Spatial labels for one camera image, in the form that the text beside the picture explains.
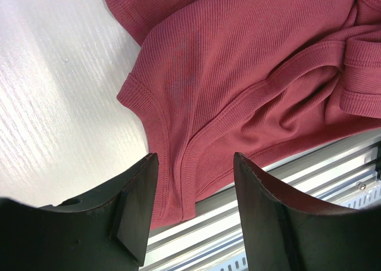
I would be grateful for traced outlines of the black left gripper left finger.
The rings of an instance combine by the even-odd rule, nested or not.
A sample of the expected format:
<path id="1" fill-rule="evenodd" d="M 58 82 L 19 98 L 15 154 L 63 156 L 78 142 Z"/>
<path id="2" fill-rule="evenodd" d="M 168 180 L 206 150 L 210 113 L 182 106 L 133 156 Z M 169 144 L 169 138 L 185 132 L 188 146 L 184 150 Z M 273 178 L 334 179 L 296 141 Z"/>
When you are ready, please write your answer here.
<path id="1" fill-rule="evenodd" d="M 138 270 L 148 245 L 158 156 L 58 206 L 1 199 L 2 270 Z"/>

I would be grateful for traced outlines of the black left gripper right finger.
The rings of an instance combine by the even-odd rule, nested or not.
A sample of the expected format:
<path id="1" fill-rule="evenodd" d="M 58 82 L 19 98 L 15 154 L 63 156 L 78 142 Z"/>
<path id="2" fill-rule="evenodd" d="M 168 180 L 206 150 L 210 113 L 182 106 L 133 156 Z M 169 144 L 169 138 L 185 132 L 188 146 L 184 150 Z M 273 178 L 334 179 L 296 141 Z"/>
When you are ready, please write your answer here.
<path id="1" fill-rule="evenodd" d="M 234 155 L 249 270 L 379 270 L 380 207 L 332 204 Z"/>

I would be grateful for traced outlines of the red tank top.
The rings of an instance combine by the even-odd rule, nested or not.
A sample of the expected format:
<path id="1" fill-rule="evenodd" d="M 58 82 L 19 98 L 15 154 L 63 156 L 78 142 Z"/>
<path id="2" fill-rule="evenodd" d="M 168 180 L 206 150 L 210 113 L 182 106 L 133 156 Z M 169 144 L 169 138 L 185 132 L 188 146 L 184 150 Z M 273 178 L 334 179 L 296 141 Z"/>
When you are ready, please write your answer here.
<path id="1" fill-rule="evenodd" d="M 118 93 L 159 159 L 151 228 L 233 182 L 380 127 L 380 0 L 105 0 L 140 53 Z"/>

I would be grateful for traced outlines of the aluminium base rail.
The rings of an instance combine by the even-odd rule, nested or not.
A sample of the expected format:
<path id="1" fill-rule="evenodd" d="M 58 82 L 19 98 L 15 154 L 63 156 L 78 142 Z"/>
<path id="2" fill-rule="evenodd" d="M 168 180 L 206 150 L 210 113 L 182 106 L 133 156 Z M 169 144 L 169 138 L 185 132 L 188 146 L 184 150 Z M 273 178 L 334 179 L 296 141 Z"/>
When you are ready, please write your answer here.
<path id="1" fill-rule="evenodd" d="M 234 164 L 194 219 L 150 234 L 144 270 L 380 269 L 379 130 Z"/>

